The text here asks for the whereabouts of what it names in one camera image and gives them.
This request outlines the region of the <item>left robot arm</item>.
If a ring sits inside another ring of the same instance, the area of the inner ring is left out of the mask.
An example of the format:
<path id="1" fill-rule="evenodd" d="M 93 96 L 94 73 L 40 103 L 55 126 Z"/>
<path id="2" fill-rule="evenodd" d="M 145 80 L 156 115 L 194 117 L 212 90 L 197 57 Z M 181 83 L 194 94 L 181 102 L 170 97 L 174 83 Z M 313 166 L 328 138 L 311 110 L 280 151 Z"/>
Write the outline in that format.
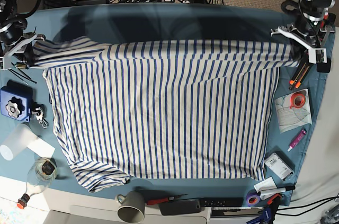
<path id="1" fill-rule="evenodd" d="M 285 26 L 271 30 L 271 35 L 281 34 L 291 40 L 295 53 L 304 57 L 306 62 L 328 66 L 330 58 L 326 50 L 326 41 L 335 32 L 335 15 L 329 9 L 335 5 L 335 0 L 285 0 L 281 10 L 293 16 L 295 21 Z"/>

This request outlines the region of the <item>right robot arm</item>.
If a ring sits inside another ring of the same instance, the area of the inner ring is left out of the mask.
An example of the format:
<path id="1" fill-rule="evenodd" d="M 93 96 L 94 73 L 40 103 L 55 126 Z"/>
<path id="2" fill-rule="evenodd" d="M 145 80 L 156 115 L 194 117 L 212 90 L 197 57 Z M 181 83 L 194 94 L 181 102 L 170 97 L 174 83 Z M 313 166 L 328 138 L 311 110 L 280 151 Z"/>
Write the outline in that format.
<path id="1" fill-rule="evenodd" d="M 1 0 L 1 70 L 34 66 L 32 43 L 46 37 L 36 32 L 26 33 L 25 30 L 27 18 L 37 11 L 41 1 L 37 0 L 30 12 L 20 14 L 17 12 L 17 0 Z"/>

